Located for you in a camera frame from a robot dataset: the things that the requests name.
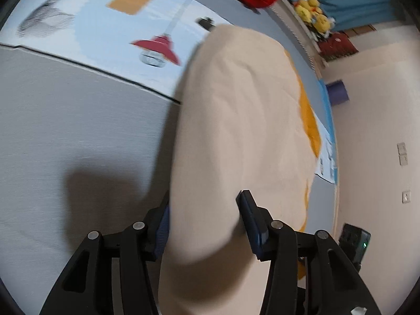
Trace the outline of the upper wall switch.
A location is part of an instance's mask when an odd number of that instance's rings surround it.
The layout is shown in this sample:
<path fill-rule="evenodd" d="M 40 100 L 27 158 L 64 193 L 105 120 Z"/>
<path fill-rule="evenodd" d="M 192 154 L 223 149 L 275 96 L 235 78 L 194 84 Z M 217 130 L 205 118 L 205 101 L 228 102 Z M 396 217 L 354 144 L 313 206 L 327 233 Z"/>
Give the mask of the upper wall switch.
<path fill-rule="evenodd" d="M 401 166 L 407 166 L 408 165 L 408 156 L 407 156 L 407 147 L 404 142 L 397 144 L 397 151 L 399 155 L 399 164 Z"/>

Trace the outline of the yellow plush toys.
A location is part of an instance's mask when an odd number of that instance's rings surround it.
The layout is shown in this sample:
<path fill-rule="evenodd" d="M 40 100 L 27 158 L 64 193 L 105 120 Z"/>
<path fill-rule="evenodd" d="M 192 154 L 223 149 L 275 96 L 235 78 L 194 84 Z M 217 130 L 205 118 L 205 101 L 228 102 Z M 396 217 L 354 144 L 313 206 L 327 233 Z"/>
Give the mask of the yellow plush toys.
<path fill-rule="evenodd" d="M 335 27 L 335 19 L 324 14 L 318 0 L 297 0 L 293 8 L 316 39 L 326 39 Z"/>

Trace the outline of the grey and printed bed sheet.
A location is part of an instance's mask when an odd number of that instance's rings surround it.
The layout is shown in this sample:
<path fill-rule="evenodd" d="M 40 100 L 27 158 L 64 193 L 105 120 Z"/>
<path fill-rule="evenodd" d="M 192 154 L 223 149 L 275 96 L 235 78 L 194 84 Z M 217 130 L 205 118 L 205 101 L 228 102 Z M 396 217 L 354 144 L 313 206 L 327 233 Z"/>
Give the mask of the grey and printed bed sheet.
<path fill-rule="evenodd" d="M 24 313 L 90 231 L 116 233 L 162 200 L 178 113 L 130 82 L 1 49 L 1 279 Z"/>

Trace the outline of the red box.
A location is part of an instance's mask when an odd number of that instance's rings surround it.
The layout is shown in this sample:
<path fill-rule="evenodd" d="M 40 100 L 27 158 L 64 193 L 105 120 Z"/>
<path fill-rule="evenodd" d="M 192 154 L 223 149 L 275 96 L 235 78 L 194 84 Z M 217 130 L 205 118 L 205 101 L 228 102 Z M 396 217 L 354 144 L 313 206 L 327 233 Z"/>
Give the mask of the red box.
<path fill-rule="evenodd" d="M 350 38 L 341 32 L 331 33 L 328 38 L 319 41 L 318 46 L 320 48 L 320 56 L 327 62 L 358 53 Z"/>

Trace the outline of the beige and orange jacket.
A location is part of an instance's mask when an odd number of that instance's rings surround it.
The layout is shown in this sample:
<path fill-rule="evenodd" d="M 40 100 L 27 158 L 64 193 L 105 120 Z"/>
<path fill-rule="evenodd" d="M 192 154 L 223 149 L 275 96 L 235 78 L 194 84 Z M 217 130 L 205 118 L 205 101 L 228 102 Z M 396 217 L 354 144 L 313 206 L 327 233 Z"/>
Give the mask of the beige and orange jacket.
<path fill-rule="evenodd" d="M 185 72 L 170 179 L 162 314 L 258 314 L 257 260 L 237 195 L 295 230 L 307 220 L 321 140 L 304 85 L 278 41 L 220 25 Z"/>

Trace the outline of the purple roll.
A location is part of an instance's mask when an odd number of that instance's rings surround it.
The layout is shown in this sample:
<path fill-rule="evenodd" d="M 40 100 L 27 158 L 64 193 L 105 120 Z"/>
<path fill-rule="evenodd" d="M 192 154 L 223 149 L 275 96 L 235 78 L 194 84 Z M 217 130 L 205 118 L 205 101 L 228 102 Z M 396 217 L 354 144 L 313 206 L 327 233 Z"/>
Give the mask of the purple roll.
<path fill-rule="evenodd" d="M 342 104 L 348 101 L 349 95 L 347 89 L 342 80 L 336 80 L 334 82 L 326 84 L 328 97 L 332 106 Z"/>

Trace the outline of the lower wall socket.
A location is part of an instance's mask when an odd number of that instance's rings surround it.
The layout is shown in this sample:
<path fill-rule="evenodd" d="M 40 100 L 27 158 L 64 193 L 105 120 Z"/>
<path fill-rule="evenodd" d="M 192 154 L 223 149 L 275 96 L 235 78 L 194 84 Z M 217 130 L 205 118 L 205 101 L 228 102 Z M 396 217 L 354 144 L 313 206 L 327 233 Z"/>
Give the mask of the lower wall socket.
<path fill-rule="evenodd" d="M 411 202 L 411 191 L 403 191 L 402 192 L 402 203 L 410 203 Z"/>

